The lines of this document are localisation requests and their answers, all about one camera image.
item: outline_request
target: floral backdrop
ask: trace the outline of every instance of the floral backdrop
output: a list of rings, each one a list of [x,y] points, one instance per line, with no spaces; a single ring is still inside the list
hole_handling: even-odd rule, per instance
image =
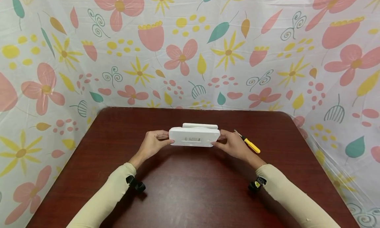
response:
[[[288,113],[380,227],[380,0],[0,0],[0,226],[106,106]]]

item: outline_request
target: black wrist strap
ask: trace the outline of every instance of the black wrist strap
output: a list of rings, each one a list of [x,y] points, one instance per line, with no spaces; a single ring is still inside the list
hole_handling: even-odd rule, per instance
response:
[[[142,193],[145,190],[145,185],[136,180],[133,175],[128,176],[125,180],[129,184],[129,187],[135,188],[138,193]]]

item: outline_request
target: screwdriver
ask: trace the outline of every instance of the screwdriver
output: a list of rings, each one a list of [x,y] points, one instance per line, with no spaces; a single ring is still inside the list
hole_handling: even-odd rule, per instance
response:
[[[238,133],[240,137],[243,139],[243,141],[256,153],[260,153],[260,149],[257,148],[252,142],[250,142],[246,137],[242,136],[240,133]]]

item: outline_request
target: flower center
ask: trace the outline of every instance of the flower center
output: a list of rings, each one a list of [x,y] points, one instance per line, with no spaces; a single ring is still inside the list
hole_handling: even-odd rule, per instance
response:
[[[21,150],[17,151],[17,153],[16,153],[17,158],[22,158],[24,155],[26,155],[25,149],[21,149]]]
[[[180,55],[179,56],[179,61],[180,62],[185,62],[186,61],[186,56],[185,55]]]
[[[330,10],[337,2],[338,0],[331,0],[327,5],[327,9]]]
[[[61,51],[61,55],[63,58],[66,58],[67,57],[67,52],[65,50]]]
[[[123,12],[124,11],[124,3],[120,0],[116,1],[115,2],[115,9],[119,12]]]
[[[354,60],[351,63],[351,67],[354,68],[354,69],[359,68],[361,65],[362,65],[362,60],[360,60],[360,59]]]
[[[43,92],[44,94],[50,94],[50,93],[51,93],[51,87],[48,86],[48,85],[44,85],[44,86],[42,86],[42,92]]]

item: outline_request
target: yellow dot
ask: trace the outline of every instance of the yellow dot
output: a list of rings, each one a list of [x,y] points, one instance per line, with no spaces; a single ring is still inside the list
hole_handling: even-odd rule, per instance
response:
[[[107,46],[111,49],[111,50],[115,50],[117,48],[117,44],[114,43],[114,42],[108,42],[107,43]]]
[[[321,124],[316,124],[315,125],[315,128],[318,130],[318,131],[322,131],[323,130],[323,126]]]
[[[30,50],[34,55],[38,55],[40,53],[40,49],[38,47],[34,47]]]
[[[28,39],[26,38],[26,36],[21,36],[21,37],[18,38],[18,43],[19,44],[23,44],[23,43],[25,43],[27,41],[28,41]]]
[[[177,19],[175,24],[177,25],[178,28],[184,28],[187,24],[187,20],[185,18],[179,18]]]
[[[198,19],[198,21],[199,21],[200,23],[203,23],[205,20],[206,20],[206,17],[205,17],[205,16],[201,16],[201,17]]]
[[[194,20],[196,20],[196,18],[197,18],[197,15],[191,15],[189,19],[190,19],[190,21],[194,21]]]
[[[295,45],[295,43],[289,43],[287,46],[285,46],[284,51],[292,50]]]
[[[34,43],[37,42],[37,36],[35,34],[30,35],[30,40]]]
[[[31,59],[25,59],[25,60],[22,61],[22,64],[23,64],[23,65],[31,65],[32,63],[33,63],[33,62],[32,62]]]
[[[16,58],[20,54],[20,50],[15,45],[3,46],[2,51],[3,55],[8,59]]]
[[[16,67],[17,67],[16,63],[14,63],[14,62],[9,63],[9,68],[10,68],[11,70],[15,70]]]
[[[199,26],[198,25],[196,25],[196,26],[193,27],[193,32],[197,32],[197,31],[199,31]]]
[[[373,29],[370,29],[369,31],[368,31],[368,33],[369,34],[372,34],[372,35],[375,35],[376,33],[378,33],[379,32],[379,30],[377,29],[377,28],[373,28]]]

